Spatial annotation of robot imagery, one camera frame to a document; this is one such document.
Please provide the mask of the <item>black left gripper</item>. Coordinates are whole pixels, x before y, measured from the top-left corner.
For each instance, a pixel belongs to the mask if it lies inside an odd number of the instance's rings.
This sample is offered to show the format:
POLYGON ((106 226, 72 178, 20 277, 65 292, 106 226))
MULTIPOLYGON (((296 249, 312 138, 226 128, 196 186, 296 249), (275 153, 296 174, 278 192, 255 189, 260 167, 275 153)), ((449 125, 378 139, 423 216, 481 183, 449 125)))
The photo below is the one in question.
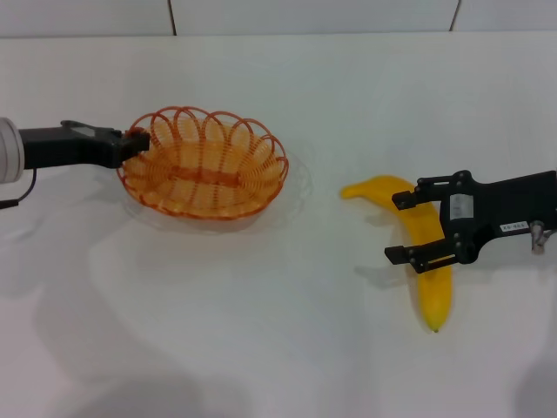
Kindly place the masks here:
POLYGON ((144 128, 121 131, 65 120, 58 127, 22 129, 24 168, 99 165, 116 169, 150 148, 144 128))

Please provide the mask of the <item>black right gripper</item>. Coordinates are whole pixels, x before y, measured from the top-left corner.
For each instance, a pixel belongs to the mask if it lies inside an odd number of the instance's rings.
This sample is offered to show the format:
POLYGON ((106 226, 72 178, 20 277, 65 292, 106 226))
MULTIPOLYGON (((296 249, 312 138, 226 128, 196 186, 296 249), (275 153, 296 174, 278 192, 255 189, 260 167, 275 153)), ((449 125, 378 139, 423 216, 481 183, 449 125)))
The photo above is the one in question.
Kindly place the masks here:
POLYGON ((494 183, 480 183, 469 171, 419 178, 415 184, 393 177, 392 201, 398 210, 431 203, 440 209, 444 239, 417 246, 391 246, 393 265, 410 265, 418 274, 472 264, 488 242, 529 234, 531 226, 556 229, 556 172, 541 172, 494 183))

